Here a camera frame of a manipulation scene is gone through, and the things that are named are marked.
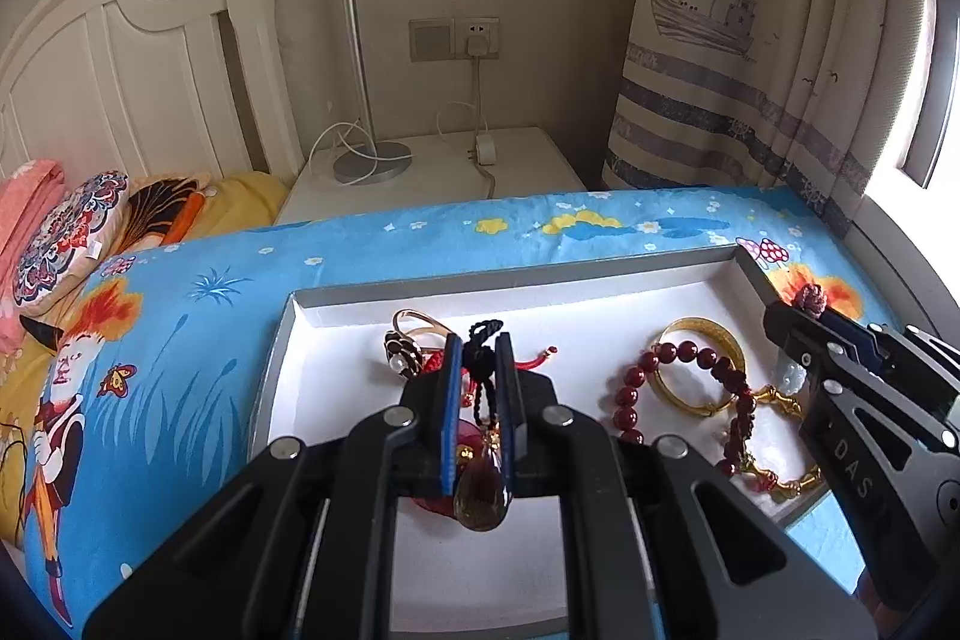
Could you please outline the gold bamboo bangle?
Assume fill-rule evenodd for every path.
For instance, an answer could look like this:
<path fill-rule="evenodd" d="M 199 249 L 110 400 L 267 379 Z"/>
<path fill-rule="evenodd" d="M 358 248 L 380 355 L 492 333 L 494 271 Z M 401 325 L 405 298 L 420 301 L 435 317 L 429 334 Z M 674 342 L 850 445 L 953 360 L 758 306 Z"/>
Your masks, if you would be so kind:
<path fill-rule="evenodd" d="M 773 386 L 765 386 L 755 398 L 757 430 L 748 440 L 740 471 L 745 484 L 776 503 L 812 494 L 822 486 L 823 477 L 799 440 L 805 416 L 802 404 Z"/>

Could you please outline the grey cardboard tray box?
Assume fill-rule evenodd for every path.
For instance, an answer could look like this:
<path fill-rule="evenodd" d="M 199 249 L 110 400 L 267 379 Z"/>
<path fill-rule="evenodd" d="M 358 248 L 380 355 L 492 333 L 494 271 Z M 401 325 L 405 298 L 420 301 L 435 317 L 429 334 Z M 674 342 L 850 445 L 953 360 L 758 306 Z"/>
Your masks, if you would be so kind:
<path fill-rule="evenodd" d="M 693 319 L 724 326 L 747 378 L 775 376 L 763 330 L 778 296 L 740 248 L 646 259 L 563 263 L 398 283 L 314 287 L 281 312 L 252 414 L 249 452 L 281 437 L 317 445 L 398 403 L 402 380 L 382 340 L 392 315 L 415 308 L 466 333 L 498 319 L 519 360 L 524 409 L 509 448 L 532 452 L 545 406 L 596 420 L 612 414 L 626 369 L 661 335 L 690 335 Z M 518 498 L 505 521 L 472 533 L 404 502 L 398 509 L 391 632 L 397 638 L 527 638 L 566 626 L 565 562 L 555 498 Z"/>

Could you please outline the blue cartoon bed sheet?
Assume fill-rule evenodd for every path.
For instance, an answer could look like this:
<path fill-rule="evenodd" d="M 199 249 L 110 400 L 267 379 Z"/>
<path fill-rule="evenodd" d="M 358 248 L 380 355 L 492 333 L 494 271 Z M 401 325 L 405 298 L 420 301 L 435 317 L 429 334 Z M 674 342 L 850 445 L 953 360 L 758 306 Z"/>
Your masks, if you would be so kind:
<path fill-rule="evenodd" d="M 739 244 L 773 286 L 822 286 L 857 321 L 890 304 L 788 188 L 592 191 L 258 226 L 94 271 L 52 326 L 13 427 L 26 583 L 57 632 L 93 609 L 241 468 L 281 310 L 306 287 Z"/>

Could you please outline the sailboat print curtain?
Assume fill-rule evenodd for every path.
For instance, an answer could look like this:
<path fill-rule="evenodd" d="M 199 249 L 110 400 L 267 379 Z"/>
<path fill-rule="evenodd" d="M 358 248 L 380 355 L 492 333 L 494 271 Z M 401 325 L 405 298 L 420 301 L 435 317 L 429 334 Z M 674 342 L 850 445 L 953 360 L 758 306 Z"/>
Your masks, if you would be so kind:
<path fill-rule="evenodd" d="M 635 0 L 613 188 L 788 187 L 836 234 L 907 92 L 926 0 Z"/>

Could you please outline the patterned pillow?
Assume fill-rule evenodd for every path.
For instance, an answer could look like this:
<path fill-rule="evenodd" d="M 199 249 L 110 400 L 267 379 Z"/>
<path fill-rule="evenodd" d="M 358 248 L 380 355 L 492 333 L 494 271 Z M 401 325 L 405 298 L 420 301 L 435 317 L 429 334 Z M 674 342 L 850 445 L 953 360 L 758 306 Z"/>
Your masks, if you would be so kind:
<path fill-rule="evenodd" d="M 14 268 L 13 302 L 21 315 L 45 314 L 93 273 L 121 229 L 128 195 L 128 175 L 106 170 L 47 214 Z"/>

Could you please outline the silver lamp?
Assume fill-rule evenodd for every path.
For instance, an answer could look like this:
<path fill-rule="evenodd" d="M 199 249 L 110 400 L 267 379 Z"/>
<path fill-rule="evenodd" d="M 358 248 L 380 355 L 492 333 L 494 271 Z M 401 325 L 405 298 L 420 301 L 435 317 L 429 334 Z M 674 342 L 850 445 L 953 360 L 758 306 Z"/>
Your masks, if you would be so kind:
<path fill-rule="evenodd" d="M 381 142 L 377 138 L 371 109 L 370 88 L 364 63 L 363 42 L 359 27 L 358 0 L 342 0 L 348 52 L 355 80 L 358 143 L 343 140 L 345 151 L 335 159 L 335 180 L 342 185 L 375 184 L 402 174 L 412 163 L 413 154 L 404 143 Z"/>

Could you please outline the white nightstand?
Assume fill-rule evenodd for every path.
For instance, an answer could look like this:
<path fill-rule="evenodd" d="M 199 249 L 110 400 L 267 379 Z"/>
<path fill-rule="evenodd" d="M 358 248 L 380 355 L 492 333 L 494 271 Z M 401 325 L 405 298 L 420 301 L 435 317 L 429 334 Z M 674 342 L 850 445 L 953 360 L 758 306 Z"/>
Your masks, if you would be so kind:
<path fill-rule="evenodd" d="M 542 128 L 494 130 L 491 138 L 496 148 L 496 164 L 490 167 L 496 181 L 494 198 L 584 190 L 573 167 Z M 405 138 L 404 145 L 413 154 L 409 167 L 375 184 L 337 182 L 329 156 L 318 152 L 302 169 L 275 223 L 482 200 L 488 184 L 469 161 L 471 141 L 470 131 Z"/>

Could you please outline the pink folded blanket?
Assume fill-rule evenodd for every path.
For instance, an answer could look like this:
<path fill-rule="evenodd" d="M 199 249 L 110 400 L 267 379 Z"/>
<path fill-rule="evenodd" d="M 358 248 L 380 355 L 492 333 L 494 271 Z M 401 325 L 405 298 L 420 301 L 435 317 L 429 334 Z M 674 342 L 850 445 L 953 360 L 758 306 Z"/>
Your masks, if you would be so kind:
<path fill-rule="evenodd" d="M 2 181 L 0 198 L 0 342 L 3 353 L 14 353 L 25 330 L 13 300 L 16 265 L 32 234 L 64 198 L 64 169 L 52 159 L 32 159 Z"/>

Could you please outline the white wooden headboard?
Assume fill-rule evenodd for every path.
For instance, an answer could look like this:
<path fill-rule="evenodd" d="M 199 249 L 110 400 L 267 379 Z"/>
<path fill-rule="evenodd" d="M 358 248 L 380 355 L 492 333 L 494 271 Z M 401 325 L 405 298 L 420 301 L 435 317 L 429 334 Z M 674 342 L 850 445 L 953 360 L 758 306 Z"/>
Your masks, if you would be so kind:
<path fill-rule="evenodd" d="M 39 0 L 2 52 L 2 172 L 55 159 L 69 184 L 263 170 L 304 152 L 275 0 Z"/>

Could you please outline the wall socket plate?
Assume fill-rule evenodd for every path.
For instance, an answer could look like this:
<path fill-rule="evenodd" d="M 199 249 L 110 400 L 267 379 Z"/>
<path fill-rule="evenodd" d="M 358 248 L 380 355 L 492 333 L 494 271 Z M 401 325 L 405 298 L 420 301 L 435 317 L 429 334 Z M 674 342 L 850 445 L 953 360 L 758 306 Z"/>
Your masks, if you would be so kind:
<path fill-rule="evenodd" d="M 500 23 L 498 16 L 410 19 L 410 60 L 449 62 L 498 58 Z"/>

